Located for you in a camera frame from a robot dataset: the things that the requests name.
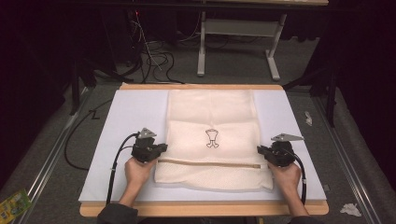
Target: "black sleeve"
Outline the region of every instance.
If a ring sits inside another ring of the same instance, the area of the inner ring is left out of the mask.
[[[324,224],[312,217],[294,217],[291,219],[290,224]]]
[[[119,203],[110,203],[98,215],[97,224],[135,224],[137,210]]]

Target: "folded fabric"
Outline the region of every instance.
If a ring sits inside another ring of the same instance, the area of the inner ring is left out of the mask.
[[[252,91],[173,90],[167,108],[167,151],[155,181],[199,189],[273,187],[257,153],[260,127]]]

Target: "brown zipper strip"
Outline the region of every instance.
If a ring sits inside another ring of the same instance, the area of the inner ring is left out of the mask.
[[[176,161],[169,159],[159,159],[158,162],[169,162],[179,165],[191,165],[191,166],[221,166],[221,167],[239,167],[239,168],[262,168],[259,164],[247,164],[247,163],[225,163],[225,162],[196,162],[196,161]]]

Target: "person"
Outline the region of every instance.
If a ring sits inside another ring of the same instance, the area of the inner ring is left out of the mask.
[[[110,203],[101,211],[97,218],[98,224],[131,224],[137,222],[137,210],[133,208],[134,200],[149,179],[150,170],[156,162],[157,160],[141,163],[135,158],[131,158],[125,162],[125,175],[127,180],[125,191],[118,203]],[[301,176],[300,168],[294,163],[287,167],[277,167],[268,162],[268,166],[273,171],[276,183],[279,185],[288,204],[292,216],[290,223],[322,223],[309,216],[300,200],[300,196],[297,192],[297,186]]]

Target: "printed design on fabric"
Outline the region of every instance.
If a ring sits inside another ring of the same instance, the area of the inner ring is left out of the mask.
[[[218,136],[219,131],[215,129],[206,130],[207,136],[209,136],[209,143],[206,144],[207,147],[218,147],[219,144],[216,143],[216,137]]]

